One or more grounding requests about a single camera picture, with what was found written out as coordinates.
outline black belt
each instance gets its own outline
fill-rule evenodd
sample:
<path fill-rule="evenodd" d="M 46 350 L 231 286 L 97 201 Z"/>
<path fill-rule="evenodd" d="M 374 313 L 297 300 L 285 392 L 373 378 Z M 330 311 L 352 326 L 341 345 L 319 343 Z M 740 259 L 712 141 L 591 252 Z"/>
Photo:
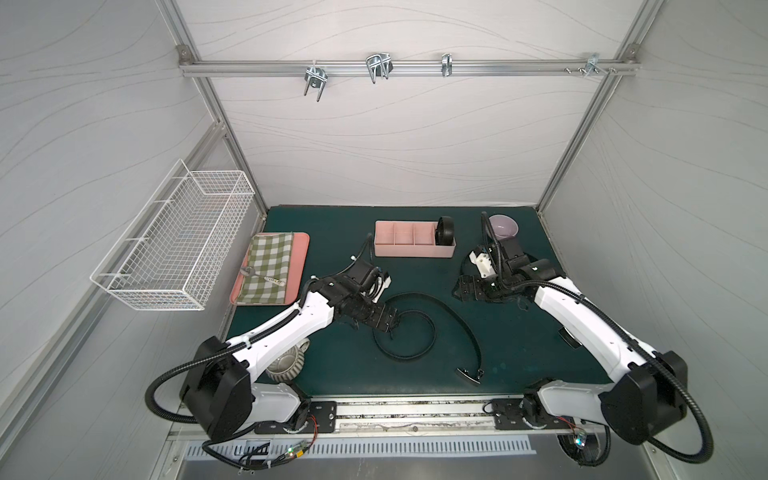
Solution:
<path fill-rule="evenodd" d="M 435 229 L 435 245 L 453 245 L 453 219 L 440 217 Z"/>
<path fill-rule="evenodd" d="M 399 299 L 408 298 L 408 297 L 419 298 L 419 299 L 422 299 L 422 300 L 426 300 L 426 301 L 428 301 L 430 303 L 434 303 L 435 305 L 437 305 L 440 308 L 442 308 L 443 311 L 445 311 L 447 314 L 449 314 L 454 320 L 456 320 L 456 322 L 458 322 L 458 324 L 464 330 L 464 333 L 466 333 L 467 337 L 469 338 L 469 341 L 472 343 L 472 348 L 475 350 L 475 356 L 477 358 L 477 369 L 475 370 L 474 373 L 472 373 L 472 372 L 468 371 L 467 369 L 457 368 L 456 369 L 456 373 L 458 373 L 458 375 L 460 377 L 462 377 L 465 380 L 468 380 L 472 384 L 480 385 L 480 379 L 485 374 L 485 372 L 482 369 L 482 351 L 480 350 L 480 344 L 478 343 L 477 337 L 475 337 L 475 334 L 472 332 L 472 329 L 469 328 L 469 325 L 467 325 L 467 322 L 465 322 L 464 319 L 461 318 L 461 316 L 458 313 L 456 313 L 445 302 L 443 302 L 439 298 L 434 297 L 432 295 L 429 295 L 427 293 L 422 293 L 422 292 L 398 293 L 398 294 L 393 295 L 390 298 L 388 298 L 386 300 L 386 304 L 391 306 L 392 302 L 394 302 L 396 300 L 399 300 Z M 379 343 L 378 339 L 376 338 L 376 331 L 373 330 L 373 341 L 376 344 L 376 347 L 378 347 L 379 350 L 382 353 L 384 353 L 385 355 L 387 355 L 389 358 L 398 360 L 400 362 L 408 362 L 410 360 L 415 360 L 415 359 L 421 358 L 429 350 L 431 350 L 432 347 L 434 346 L 435 338 L 437 337 L 435 323 L 432 321 L 432 319 L 429 318 L 429 316 L 426 313 L 420 312 L 418 310 L 406 310 L 405 312 L 402 312 L 401 315 L 404 316 L 404 315 L 414 314 L 414 313 L 418 314 L 423 319 L 427 320 L 429 325 L 432 327 L 432 340 L 431 340 L 431 342 L 429 343 L 429 345 L 427 346 L 426 349 L 424 349 L 421 352 L 418 352 L 418 353 L 416 353 L 414 355 L 411 355 L 411 356 L 398 356 L 398 355 L 395 355 L 394 353 L 392 353 L 392 352 L 390 352 L 388 350 L 384 350 L 382 348 L 381 344 Z"/>

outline white wire basket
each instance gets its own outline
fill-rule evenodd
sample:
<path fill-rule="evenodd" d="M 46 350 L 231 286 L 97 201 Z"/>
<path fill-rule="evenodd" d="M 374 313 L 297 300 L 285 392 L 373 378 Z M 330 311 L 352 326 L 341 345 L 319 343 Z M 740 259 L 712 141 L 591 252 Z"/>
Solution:
<path fill-rule="evenodd" d="M 134 310 L 203 310 L 253 187 L 240 170 L 190 171 L 179 160 L 154 198 L 161 191 L 170 195 L 147 202 L 91 280 Z"/>

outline green tabletop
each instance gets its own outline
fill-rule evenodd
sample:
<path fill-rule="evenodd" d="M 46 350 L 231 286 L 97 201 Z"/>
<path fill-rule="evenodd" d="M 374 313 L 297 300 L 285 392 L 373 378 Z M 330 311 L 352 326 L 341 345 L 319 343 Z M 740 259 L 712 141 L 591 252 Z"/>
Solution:
<path fill-rule="evenodd" d="M 310 249 L 303 280 L 310 275 L 335 273 L 349 264 L 377 220 L 455 221 L 453 258 L 375 257 L 374 263 L 392 276 L 383 300 L 396 293 L 419 291 L 437 296 L 461 315 L 478 338 L 485 376 L 473 386 L 455 374 L 456 367 L 473 371 L 475 352 L 462 328 L 438 307 L 419 300 L 398 301 L 399 310 L 428 313 L 437 326 L 432 351 L 415 362 L 395 362 L 374 345 L 371 329 L 353 329 L 334 322 L 314 333 L 303 371 L 296 384 L 318 395 L 418 395 L 520 393 L 527 385 L 551 377 L 569 382 L 604 383 L 610 380 L 584 348 L 572 349 L 558 335 L 561 325 L 536 305 L 527 312 L 517 303 L 466 302 L 451 297 L 459 267 L 481 241 L 480 212 L 504 214 L 520 226 L 523 250 L 537 258 L 557 262 L 554 251 L 530 207 L 273 207 L 266 232 L 306 232 Z M 284 310 L 284 306 L 239 306 L 229 336 L 240 335 Z M 429 341 L 429 326 L 404 319 L 387 342 L 400 354 L 413 353 Z M 269 382 L 262 375 L 261 382 Z"/>

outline red wire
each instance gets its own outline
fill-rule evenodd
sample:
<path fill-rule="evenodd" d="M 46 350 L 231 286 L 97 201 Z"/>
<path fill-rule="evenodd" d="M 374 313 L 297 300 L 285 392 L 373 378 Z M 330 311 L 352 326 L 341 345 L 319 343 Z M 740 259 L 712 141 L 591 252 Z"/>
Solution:
<path fill-rule="evenodd" d="M 307 450 L 311 449 L 312 445 L 315 444 L 315 440 L 317 440 L 317 419 L 315 418 L 314 415 L 310 415 L 310 418 L 312 419 L 312 421 L 315 424 L 315 435 L 313 435 L 312 441 L 310 442 L 310 445 L 308 447 L 306 447 Z"/>
<path fill-rule="evenodd" d="M 557 417 L 557 418 L 562 420 L 563 422 L 567 423 L 568 426 L 571 427 L 571 430 L 577 428 L 577 426 L 574 423 L 569 422 L 568 420 L 564 419 L 563 417 Z"/>

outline green checkered cloth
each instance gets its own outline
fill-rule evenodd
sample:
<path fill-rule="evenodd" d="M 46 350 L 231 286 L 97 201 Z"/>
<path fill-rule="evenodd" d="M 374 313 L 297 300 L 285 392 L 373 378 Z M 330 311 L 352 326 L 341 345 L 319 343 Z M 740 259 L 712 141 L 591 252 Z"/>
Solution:
<path fill-rule="evenodd" d="M 246 276 L 237 297 L 238 305 L 284 304 L 288 288 L 288 266 L 293 243 L 293 233 L 258 233 L 250 241 L 248 264 L 259 276 Z M 275 285 L 264 276 L 282 280 L 285 285 Z"/>

